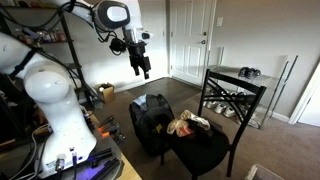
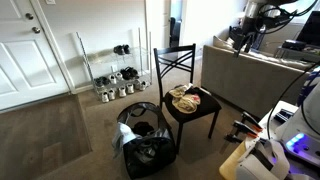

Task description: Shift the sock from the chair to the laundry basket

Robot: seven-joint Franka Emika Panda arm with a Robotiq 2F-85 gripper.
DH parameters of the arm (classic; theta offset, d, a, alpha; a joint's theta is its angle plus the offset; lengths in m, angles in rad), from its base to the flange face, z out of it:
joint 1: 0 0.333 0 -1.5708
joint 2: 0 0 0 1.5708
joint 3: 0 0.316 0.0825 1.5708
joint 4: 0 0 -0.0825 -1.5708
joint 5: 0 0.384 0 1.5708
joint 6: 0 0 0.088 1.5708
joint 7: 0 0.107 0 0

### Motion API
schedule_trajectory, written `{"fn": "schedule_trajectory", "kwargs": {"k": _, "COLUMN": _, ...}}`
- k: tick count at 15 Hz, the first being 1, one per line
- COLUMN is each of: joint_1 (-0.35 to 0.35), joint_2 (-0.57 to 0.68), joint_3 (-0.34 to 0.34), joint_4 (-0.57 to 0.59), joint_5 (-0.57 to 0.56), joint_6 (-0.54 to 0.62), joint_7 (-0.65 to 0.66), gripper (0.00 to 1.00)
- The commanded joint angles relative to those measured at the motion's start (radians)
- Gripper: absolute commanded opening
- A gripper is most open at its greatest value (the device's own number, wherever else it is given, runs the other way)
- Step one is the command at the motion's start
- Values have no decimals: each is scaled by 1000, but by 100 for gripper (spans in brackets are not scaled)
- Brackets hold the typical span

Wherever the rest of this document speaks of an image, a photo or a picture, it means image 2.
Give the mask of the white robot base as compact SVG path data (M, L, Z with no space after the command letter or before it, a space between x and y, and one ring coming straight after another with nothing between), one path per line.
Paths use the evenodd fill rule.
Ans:
M320 167L320 70L307 78L298 98L298 109L275 134L286 151Z

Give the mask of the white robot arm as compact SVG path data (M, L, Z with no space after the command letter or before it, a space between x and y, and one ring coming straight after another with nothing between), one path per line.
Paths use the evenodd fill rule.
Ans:
M229 27L229 37L234 41L234 56L238 57L242 48L248 52L262 34L270 34L285 27L298 11L289 12L281 5L297 0L248 0L244 16L238 26Z

